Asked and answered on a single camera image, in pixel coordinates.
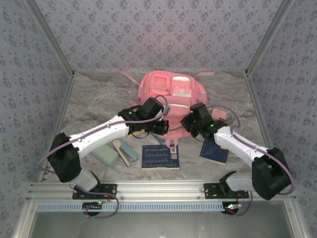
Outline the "grey metal lower panel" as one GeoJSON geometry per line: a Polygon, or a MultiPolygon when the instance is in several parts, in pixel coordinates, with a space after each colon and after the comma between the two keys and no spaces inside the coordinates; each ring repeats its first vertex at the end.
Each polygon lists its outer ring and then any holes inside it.
{"type": "Polygon", "coordinates": [[[27,203],[13,238],[311,238],[295,202],[255,201],[240,217],[221,212],[119,212],[87,219],[67,203],[27,203]]]}

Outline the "green pencil case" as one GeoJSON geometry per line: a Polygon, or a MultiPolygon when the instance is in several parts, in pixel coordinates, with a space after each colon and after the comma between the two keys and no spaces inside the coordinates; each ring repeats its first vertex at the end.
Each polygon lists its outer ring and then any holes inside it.
{"type": "Polygon", "coordinates": [[[107,166],[112,166],[118,160],[118,152],[108,145],[102,145],[91,152],[99,161],[107,166]]]}

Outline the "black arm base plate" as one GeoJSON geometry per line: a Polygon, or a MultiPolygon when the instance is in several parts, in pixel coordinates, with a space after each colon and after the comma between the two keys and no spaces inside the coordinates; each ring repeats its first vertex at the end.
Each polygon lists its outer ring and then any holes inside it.
{"type": "Polygon", "coordinates": [[[237,199],[249,198],[249,193],[243,190],[233,191],[223,183],[204,183],[205,199],[237,199]]]}
{"type": "Polygon", "coordinates": [[[73,189],[72,199],[74,200],[114,200],[117,193],[117,184],[101,183],[92,190],[85,192],[78,186],[73,189]]]}

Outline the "aluminium frame post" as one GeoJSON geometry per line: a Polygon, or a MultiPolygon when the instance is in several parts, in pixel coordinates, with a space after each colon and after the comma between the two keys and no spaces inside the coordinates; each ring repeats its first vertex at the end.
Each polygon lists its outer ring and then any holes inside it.
{"type": "Polygon", "coordinates": [[[45,16],[43,15],[38,4],[36,3],[36,0],[24,0],[24,2],[30,10],[32,16],[34,17],[37,25],[39,26],[41,32],[43,33],[46,41],[50,45],[55,56],[59,60],[61,67],[66,72],[66,74],[72,78],[74,74],[73,69],[70,63],[68,62],[68,59],[65,53],[63,52],[61,46],[59,45],[56,36],[54,35],[48,22],[46,21],[45,16]]]}
{"type": "Polygon", "coordinates": [[[270,46],[275,34],[277,33],[280,25],[283,23],[285,16],[290,10],[295,0],[281,0],[275,14],[273,15],[264,35],[262,36],[259,45],[257,46],[250,62],[245,69],[245,74],[250,77],[262,60],[266,50],[270,46]]]}

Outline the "black controller board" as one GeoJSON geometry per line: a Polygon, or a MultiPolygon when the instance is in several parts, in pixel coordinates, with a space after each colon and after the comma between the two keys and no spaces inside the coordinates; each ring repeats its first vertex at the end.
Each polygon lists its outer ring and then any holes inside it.
{"type": "Polygon", "coordinates": [[[223,202],[224,214],[236,215],[239,209],[242,207],[240,203],[223,202]]]}
{"type": "Polygon", "coordinates": [[[103,204],[100,202],[84,202],[82,210],[102,210],[103,204]]]}

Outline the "long aluminium mounting rail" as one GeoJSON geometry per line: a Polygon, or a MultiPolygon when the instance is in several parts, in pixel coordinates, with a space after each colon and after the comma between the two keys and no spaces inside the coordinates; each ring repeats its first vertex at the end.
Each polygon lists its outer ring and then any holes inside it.
{"type": "MultiPolygon", "coordinates": [[[[205,200],[204,180],[115,181],[119,201],[198,201],[205,200]]],[[[26,199],[33,201],[69,201],[73,183],[32,182],[26,199]]]]}

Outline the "blue and beige stapler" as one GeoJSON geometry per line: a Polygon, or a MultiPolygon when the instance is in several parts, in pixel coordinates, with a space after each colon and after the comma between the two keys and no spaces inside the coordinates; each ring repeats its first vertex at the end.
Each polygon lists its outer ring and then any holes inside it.
{"type": "Polygon", "coordinates": [[[116,139],[112,144],[127,167],[138,160],[138,155],[122,139],[116,139]]]}

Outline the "pink backpack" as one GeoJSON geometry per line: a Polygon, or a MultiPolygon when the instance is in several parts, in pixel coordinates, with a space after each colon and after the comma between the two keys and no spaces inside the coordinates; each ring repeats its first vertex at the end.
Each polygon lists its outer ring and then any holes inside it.
{"type": "Polygon", "coordinates": [[[207,93],[201,83],[190,75],[162,70],[147,73],[141,82],[125,71],[120,70],[119,73],[139,86],[138,101],[141,105],[148,98],[157,95],[163,95],[167,99],[170,110],[163,119],[169,121],[169,129],[165,135],[158,137],[164,139],[168,147],[177,145],[179,139],[190,136],[181,120],[190,113],[192,105],[207,104],[207,93]]]}

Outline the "dark blue book QR codes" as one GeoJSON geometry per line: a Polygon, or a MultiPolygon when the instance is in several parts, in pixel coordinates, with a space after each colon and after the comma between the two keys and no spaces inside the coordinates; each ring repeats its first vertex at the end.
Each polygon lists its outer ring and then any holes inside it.
{"type": "Polygon", "coordinates": [[[143,145],[143,170],[179,169],[178,147],[168,148],[166,145],[143,145]]]}

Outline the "dark blue book whale drawing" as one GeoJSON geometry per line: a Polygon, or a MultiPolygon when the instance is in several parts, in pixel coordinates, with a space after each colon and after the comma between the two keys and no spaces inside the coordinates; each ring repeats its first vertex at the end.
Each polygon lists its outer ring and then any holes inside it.
{"type": "Polygon", "coordinates": [[[220,165],[225,165],[228,153],[229,151],[227,149],[224,149],[212,141],[205,139],[200,151],[200,157],[220,165]]]}

